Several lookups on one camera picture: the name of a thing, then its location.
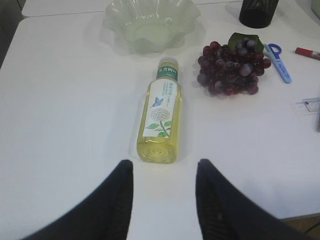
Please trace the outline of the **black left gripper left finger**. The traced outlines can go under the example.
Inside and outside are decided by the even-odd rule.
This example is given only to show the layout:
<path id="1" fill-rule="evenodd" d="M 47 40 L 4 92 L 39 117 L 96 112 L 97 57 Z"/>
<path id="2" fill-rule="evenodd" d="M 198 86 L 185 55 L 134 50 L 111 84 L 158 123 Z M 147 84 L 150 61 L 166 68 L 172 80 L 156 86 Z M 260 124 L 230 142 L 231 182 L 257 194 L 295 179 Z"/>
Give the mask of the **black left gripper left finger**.
<path id="1" fill-rule="evenodd" d="M 26 239 L 125 240 L 133 196 L 133 163 L 126 159 L 82 202 Z"/>

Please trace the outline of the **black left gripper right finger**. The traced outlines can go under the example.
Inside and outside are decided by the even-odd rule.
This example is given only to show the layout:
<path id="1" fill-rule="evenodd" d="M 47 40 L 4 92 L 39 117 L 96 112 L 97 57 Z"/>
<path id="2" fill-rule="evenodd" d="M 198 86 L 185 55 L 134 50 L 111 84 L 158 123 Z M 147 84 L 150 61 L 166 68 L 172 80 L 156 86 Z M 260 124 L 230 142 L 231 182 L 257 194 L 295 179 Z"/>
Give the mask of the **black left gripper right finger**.
<path id="1" fill-rule="evenodd" d="M 239 191 L 203 158 L 196 170 L 196 211 L 204 240 L 310 240 Z"/>

